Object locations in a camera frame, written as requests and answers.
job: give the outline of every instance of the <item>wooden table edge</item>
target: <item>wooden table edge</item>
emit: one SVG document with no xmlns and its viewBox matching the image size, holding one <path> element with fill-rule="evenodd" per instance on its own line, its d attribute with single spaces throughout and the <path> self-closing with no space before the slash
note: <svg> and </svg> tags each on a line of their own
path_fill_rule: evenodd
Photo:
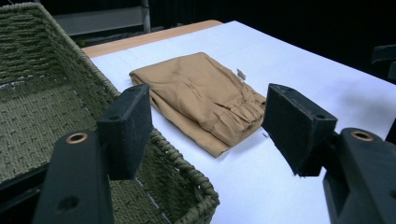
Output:
<svg viewBox="0 0 396 224">
<path fill-rule="evenodd" d="M 196 31 L 204 30 L 222 24 L 221 21 L 200 21 L 193 24 L 175 27 L 168 30 L 162 30 L 145 35 L 138 35 L 122 40 L 116 40 L 105 44 L 95 45 L 82 49 L 90 58 L 116 52 L 123 49 L 129 49 L 140 45 L 145 45 L 159 40 L 164 40 L 178 35 L 190 34 Z"/>
</svg>

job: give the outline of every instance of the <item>woven basket wall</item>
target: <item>woven basket wall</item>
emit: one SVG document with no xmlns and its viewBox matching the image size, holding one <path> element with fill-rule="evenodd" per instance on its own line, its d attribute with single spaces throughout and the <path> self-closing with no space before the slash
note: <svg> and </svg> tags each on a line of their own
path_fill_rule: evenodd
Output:
<svg viewBox="0 0 396 224">
<path fill-rule="evenodd" d="M 0 50 L 1 184 L 49 162 L 59 137 L 94 130 L 119 93 L 39 4 L 0 7 Z M 208 223 L 219 204 L 156 130 L 137 179 L 110 182 L 116 223 Z"/>
</svg>

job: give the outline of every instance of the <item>clothing tag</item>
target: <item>clothing tag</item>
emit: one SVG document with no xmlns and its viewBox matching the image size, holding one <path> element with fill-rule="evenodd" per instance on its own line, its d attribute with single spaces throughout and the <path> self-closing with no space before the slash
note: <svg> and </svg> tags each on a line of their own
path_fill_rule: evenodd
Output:
<svg viewBox="0 0 396 224">
<path fill-rule="evenodd" d="M 245 81 L 247 79 L 247 76 L 239 69 L 236 69 L 236 75 L 241 78 L 241 80 Z"/>
</svg>

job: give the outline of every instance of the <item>white table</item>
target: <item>white table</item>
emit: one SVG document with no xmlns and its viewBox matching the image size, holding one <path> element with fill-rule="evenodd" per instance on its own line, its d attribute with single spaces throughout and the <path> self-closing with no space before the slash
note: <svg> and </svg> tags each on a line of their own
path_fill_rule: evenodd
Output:
<svg viewBox="0 0 396 224">
<path fill-rule="evenodd" d="M 237 21 L 92 58 L 119 91 L 136 68 L 207 53 L 262 95 L 269 83 L 294 88 L 338 118 L 336 131 L 355 127 L 386 137 L 396 117 L 396 87 L 296 48 Z M 330 223 L 320 177 L 294 176 L 263 129 L 215 159 L 152 109 L 154 126 L 209 177 L 221 205 L 212 223 Z"/>
</svg>

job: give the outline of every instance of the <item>khaki pants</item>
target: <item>khaki pants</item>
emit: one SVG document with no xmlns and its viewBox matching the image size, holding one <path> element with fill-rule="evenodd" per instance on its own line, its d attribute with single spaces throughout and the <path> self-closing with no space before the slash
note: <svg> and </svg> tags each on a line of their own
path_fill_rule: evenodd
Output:
<svg viewBox="0 0 396 224">
<path fill-rule="evenodd" d="M 151 104 L 187 136 L 218 157 L 262 124 L 265 98 L 204 53 L 131 72 L 148 83 Z"/>
</svg>

